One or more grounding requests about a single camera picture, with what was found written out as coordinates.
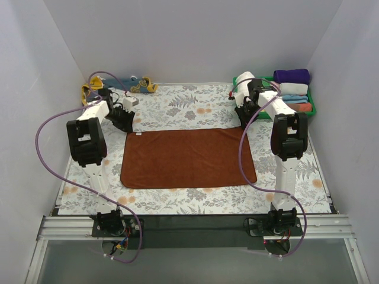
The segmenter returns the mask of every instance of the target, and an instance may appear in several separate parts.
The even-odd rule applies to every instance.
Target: white wall
[[[379,3],[344,0],[308,68],[310,124],[332,199],[348,213],[371,283],[379,283]]]
[[[85,76],[230,82],[305,67],[342,0],[44,0]]]
[[[60,184],[38,161],[34,135],[49,116],[80,105],[83,76],[42,0],[0,3],[0,283],[23,283]],[[68,119],[52,122],[41,138],[60,173]]]

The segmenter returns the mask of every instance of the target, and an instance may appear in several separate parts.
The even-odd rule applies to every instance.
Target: stack of towels
[[[274,84],[281,90],[283,101],[295,111],[312,111],[308,102],[310,74],[307,69],[276,70]]]

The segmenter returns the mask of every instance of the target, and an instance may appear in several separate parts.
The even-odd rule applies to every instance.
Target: floral pattern
[[[231,88],[231,85],[161,85],[155,93],[134,94],[139,104],[134,107],[133,130],[144,132],[240,126],[234,111],[235,102],[228,100]],[[118,94],[122,100],[123,92],[119,91]],[[110,194],[114,200],[137,214],[250,214],[269,211],[273,194],[257,191],[248,185],[188,189],[126,188],[120,182],[126,133],[113,127],[108,120],[103,120],[102,130],[108,147],[104,163],[110,181]],[[268,189],[275,186],[276,168],[269,142],[271,130],[271,121],[257,120],[248,131],[258,177],[256,185]],[[308,213],[329,213],[319,168],[308,145],[297,170],[295,196]],[[68,178],[89,185],[75,162],[70,165]],[[92,193],[65,185],[59,214],[94,214],[96,205],[96,196]]]

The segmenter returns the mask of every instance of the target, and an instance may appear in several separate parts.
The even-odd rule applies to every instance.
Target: brown cloth
[[[121,182],[127,188],[215,188],[245,185],[238,167],[240,127],[127,134]],[[246,176],[256,182],[248,138]]]

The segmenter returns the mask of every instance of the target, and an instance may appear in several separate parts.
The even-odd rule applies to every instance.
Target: rolled purple towel
[[[307,69],[276,70],[274,71],[274,81],[278,83],[310,83],[310,74]]]

